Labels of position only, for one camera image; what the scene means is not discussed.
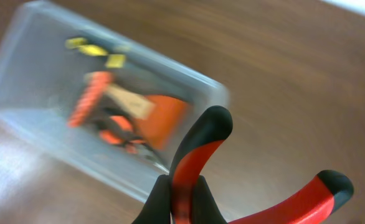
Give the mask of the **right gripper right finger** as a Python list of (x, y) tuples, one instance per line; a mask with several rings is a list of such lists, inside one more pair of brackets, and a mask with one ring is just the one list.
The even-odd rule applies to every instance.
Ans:
[(227, 224), (204, 176), (199, 176), (192, 192), (192, 224)]

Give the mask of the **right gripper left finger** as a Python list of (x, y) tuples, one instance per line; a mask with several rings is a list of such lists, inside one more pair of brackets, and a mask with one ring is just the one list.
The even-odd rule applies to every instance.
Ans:
[(168, 175), (160, 175), (139, 215), (132, 224), (170, 224), (171, 186)]

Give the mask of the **orange scraper wooden handle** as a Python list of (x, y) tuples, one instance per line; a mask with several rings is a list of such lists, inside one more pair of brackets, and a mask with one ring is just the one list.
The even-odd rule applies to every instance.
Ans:
[(167, 143), (184, 117), (189, 104), (166, 95), (140, 95), (116, 84), (105, 90), (117, 106), (133, 117), (140, 134), (159, 151), (166, 149)]

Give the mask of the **red-black cutting pliers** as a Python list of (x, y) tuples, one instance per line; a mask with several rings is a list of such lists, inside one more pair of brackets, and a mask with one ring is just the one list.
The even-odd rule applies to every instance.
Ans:
[[(201, 114), (182, 140), (170, 169), (171, 204), (175, 223), (192, 223), (192, 192), (201, 170), (230, 136), (232, 117), (223, 106)], [(237, 223), (321, 223), (354, 194), (350, 179), (335, 170), (319, 172), (308, 184), (283, 202), (238, 219)]]

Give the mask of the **orange bit holder strip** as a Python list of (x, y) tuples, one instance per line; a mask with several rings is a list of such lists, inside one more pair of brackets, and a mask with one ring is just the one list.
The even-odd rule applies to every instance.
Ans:
[(105, 90), (113, 81), (113, 75), (108, 71), (91, 72), (84, 76), (86, 87), (80, 95), (68, 120), (70, 128), (76, 128), (93, 120), (95, 108)]

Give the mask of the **file with black-yellow handle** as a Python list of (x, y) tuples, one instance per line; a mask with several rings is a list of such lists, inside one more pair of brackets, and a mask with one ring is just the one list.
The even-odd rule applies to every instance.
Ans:
[(103, 43), (82, 36), (67, 39), (65, 47), (104, 61), (105, 69), (113, 73), (114, 82), (129, 91), (141, 95), (163, 95), (185, 102), (191, 101), (187, 90), (177, 83), (131, 60), (127, 56), (127, 48), (112, 50)]

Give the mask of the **orange-black needle-nose pliers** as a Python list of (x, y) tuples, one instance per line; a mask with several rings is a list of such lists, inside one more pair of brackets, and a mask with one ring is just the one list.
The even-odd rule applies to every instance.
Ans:
[(169, 172), (165, 161), (152, 148), (149, 141), (140, 133), (132, 118), (124, 111), (104, 107), (94, 120), (98, 135), (106, 143), (123, 148), (128, 154), (140, 157), (155, 167)]

